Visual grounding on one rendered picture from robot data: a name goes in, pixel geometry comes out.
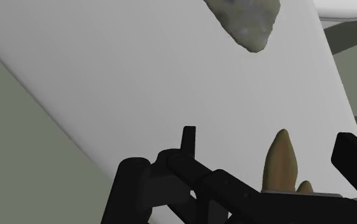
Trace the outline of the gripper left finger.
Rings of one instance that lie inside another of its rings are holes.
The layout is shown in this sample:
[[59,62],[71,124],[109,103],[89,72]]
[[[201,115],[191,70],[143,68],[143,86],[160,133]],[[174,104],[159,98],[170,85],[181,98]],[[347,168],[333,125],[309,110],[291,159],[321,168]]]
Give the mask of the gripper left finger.
[[162,150],[154,163],[122,160],[101,224],[150,224],[158,206],[167,206],[184,224],[260,224],[251,205],[258,192],[196,161],[195,136],[194,126],[184,127],[180,148]]

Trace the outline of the brown pointed object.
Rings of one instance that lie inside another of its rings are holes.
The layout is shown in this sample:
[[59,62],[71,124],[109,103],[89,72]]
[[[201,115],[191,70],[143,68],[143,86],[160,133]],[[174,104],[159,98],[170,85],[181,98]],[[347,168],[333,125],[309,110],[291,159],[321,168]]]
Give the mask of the brown pointed object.
[[297,188],[297,177],[298,164],[290,135],[286,129],[281,129],[265,157],[262,191],[314,193],[308,180],[301,182]]

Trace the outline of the grey green rough stone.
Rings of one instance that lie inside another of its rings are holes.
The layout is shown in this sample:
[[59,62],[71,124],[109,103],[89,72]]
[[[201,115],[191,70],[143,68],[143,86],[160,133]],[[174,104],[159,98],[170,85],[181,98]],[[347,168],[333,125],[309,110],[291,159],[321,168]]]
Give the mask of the grey green rough stone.
[[251,53],[268,42],[281,8],[280,0],[204,0],[227,34]]

